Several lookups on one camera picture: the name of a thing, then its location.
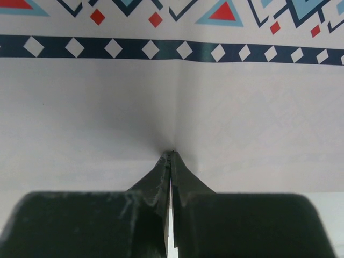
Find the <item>red triangle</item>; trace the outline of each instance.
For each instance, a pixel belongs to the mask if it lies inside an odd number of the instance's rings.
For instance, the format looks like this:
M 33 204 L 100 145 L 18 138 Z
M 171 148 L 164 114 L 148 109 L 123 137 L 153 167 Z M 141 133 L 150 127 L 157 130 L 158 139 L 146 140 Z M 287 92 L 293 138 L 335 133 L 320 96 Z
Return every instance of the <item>red triangle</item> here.
M 215 13 L 213 13 L 209 19 L 213 20 L 231 20 L 231 21 L 236 21 L 235 16 L 228 5 L 227 2 L 225 2 Z
M 25 0 L 0 0 L 0 8 L 33 9 Z

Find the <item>red diamond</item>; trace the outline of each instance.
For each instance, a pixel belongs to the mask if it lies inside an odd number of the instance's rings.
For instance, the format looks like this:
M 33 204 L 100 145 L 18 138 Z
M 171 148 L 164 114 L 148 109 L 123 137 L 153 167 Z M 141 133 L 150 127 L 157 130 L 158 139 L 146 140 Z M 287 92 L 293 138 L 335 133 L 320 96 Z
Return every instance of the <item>red diamond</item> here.
M 153 15 L 148 20 L 155 28 L 158 27 L 159 24 L 162 22 L 162 18 L 157 12 L 153 13 Z
M 312 37 L 314 38 L 316 35 L 318 35 L 321 32 L 319 25 L 315 26 L 312 30 Z
M 100 25 L 103 20 L 105 19 L 105 16 L 98 10 L 96 9 L 92 15 L 91 15 L 91 19 L 97 24 Z
M 274 24 L 272 24 L 272 26 L 270 27 L 271 32 L 273 33 L 273 35 L 279 31 L 281 29 L 280 24 L 278 22 L 275 22 Z

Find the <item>light blue triangle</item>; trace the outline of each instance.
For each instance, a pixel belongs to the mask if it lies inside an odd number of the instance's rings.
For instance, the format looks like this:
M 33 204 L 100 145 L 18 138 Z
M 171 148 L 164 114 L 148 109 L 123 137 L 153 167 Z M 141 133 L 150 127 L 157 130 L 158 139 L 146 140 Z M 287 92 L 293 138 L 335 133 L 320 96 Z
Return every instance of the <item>light blue triangle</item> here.
M 262 2 L 263 8 L 267 7 L 273 0 L 260 0 Z
M 299 20 L 305 17 L 323 1 L 324 0 L 292 0 Z
M 38 4 L 33 0 L 25 0 L 32 9 L 20 8 L 0 8 L 0 13 L 6 15 L 32 15 L 32 16 L 49 16 Z
M 342 0 L 339 4 L 337 4 L 338 14 L 341 15 L 344 13 L 344 0 Z
M 225 2 L 227 2 L 228 5 L 230 6 L 230 8 L 233 12 L 233 15 L 235 17 L 235 20 L 209 19 L 209 17 L 212 16 Z M 237 9 L 235 8 L 232 0 L 220 0 L 208 12 L 206 12 L 198 21 L 196 21 L 196 24 L 243 27 L 240 16 L 239 16 Z
M 128 7 L 133 0 L 121 0 L 126 7 Z

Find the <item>white diamond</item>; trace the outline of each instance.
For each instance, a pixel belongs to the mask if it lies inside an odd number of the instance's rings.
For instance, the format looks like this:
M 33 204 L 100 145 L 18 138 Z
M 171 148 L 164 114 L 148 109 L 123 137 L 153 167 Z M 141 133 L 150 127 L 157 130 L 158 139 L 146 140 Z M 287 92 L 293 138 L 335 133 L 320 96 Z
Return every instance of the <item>white diamond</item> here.
M 294 53 L 291 54 L 292 61 L 296 63 L 303 57 L 302 49 L 299 47 Z
M 251 51 L 249 50 L 248 46 L 245 45 L 245 47 L 243 47 L 240 50 L 239 56 L 240 56 L 241 60 L 244 61 L 249 55 L 251 55 Z
M 115 58 L 119 52 L 122 51 L 122 47 L 113 39 L 107 44 L 105 47 L 105 50 L 113 57 Z
M 221 46 L 221 44 L 219 44 L 211 52 L 211 55 L 213 56 L 213 58 L 215 59 L 216 62 L 218 62 L 225 54 L 226 54 L 226 52 L 224 51 L 224 48 Z
M 186 41 L 177 48 L 177 51 L 179 55 L 181 55 L 182 59 L 187 58 L 192 53 L 192 49 Z
M 319 55 L 317 55 L 318 64 L 321 64 L 321 63 L 324 62 L 327 58 L 328 58 L 328 52 L 327 52 L 327 49 L 325 49 L 325 50 L 322 51 Z
M 34 37 L 30 37 L 28 41 L 25 43 L 24 48 L 31 54 L 33 54 L 35 57 L 37 57 L 44 49 L 44 46 L 42 46 L 40 42 L 35 40 Z
M 75 38 L 72 38 L 71 41 L 66 45 L 66 50 L 76 58 L 81 54 L 85 48 L 81 45 Z
M 159 52 L 159 49 L 156 45 L 150 40 L 142 49 L 142 51 L 148 56 L 149 59 L 152 59 L 153 56 Z
M 265 57 L 267 58 L 268 62 L 270 62 L 275 56 L 277 56 L 277 52 L 275 50 L 275 47 L 272 46 L 265 52 Z

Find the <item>navy blue stripe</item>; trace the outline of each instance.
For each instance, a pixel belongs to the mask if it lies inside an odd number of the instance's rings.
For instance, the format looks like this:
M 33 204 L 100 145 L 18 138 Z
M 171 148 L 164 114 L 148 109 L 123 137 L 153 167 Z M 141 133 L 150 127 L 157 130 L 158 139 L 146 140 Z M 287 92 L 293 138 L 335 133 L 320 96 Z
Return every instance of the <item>navy blue stripe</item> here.
M 34 40 L 30 41 L 28 49 L 25 49 L 25 44 L 31 36 L 29 35 L 0 35 L 0 58 L 35 58 L 30 53 L 30 49 L 35 44 Z M 37 58 L 75 58 L 67 49 L 73 37 L 46 37 L 33 36 L 44 48 L 39 53 Z M 78 59 L 112 59 L 106 51 L 106 46 L 112 40 L 111 38 L 84 38 L 76 37 L 84 50 L 77 57 Z M 116 59 L 142 59 L 148 60 L 145 48 L 149 39 L 114 39 L 119 44 L 122 50 L 115 57 Z M 152 40 L 157 48 L 157 53 L 152 57 L 153 60 L 182 60 L 178 52 L 178 48 L 183 44 L 184 40 Z M 212 52 L 219 46 L 219 43 L 205 43 L 186 41 L 192 52 L 185 58 L 187 61 L 194 62 L 216 62 Z M 221 44 L 224 50 L 224 55 L 218 62 L 242 62 L 239 55 L 240 51 L 246 44 Z M 243 62 L 268 62 L 265 53 L 272 46 L 275 47 L 276 56 L 270 60 L 272 63 L 294 63 L 291 55 L 299 47 L 298 46 L 278 46 L 278 45 L 258 45 L 247 44 L 250 54 L 243 60 Z M 344 60 L 344 49 L 332 48 L 315 48 L 315 47 L 301 47 L 303 56 L 296 62 L 298 64 L 318 65 L 317 55 L 322 51 L 327 50 L 328 58 L 324 60 L 321 65 L 341 66 L 342 58 Z
M 147 45 L 147 39 L 115 39 L 115 41 L 123 48 L 116 56 L 117 59 L 149 59 L 142 51 Z
M 36 36 L 34 38 L 44 46 L 38 58 L 74 58 L 74 56 L 66 50 L 66 45 L 72 39 L 71 37 Z
M 85 49 L 78 58 L 113 58 L 106 50 L 111 39 L 104 38 L 75 38 Z
M 2 58 L 33 58 L 24 48 L 30 36 L 0 35 L 0 57 Z
M 316 12 L 319 12 L 321 10 L 321 8 L 327 4 L 329 2 L 329 0 L 322 0 L 321 3 L 319 3 L 314 9 L 312 9 L 310 12 L 307 13 L 306 16 L 304 16 L 302 19 L 299 19 L 297 16 L 297 12 L 295 10 L 294 4 L 292 2 L 292 0 L 286 0 L 286 4 L 289 7 L 289 11 L 291 14 L 291 17 L 294 21 L 295 27 L 298 28 L 301 26 L 301 24 L 303 24 L 304 22 L 306 22 L 309 18 L 311 18 Z
M 182 59 L 177 49 L 183 44 L 183 40 L 152 40 L 159 51 L 152 58 L 153 60 L 173 60 Z
M 192 49 L 192 53 L 185 58 L 185 60 L 195 61 L 195 62 L 216 62 L 211 52 L 219 45 L 214 43 L 202 43 L 187 41 L 188 45 Z

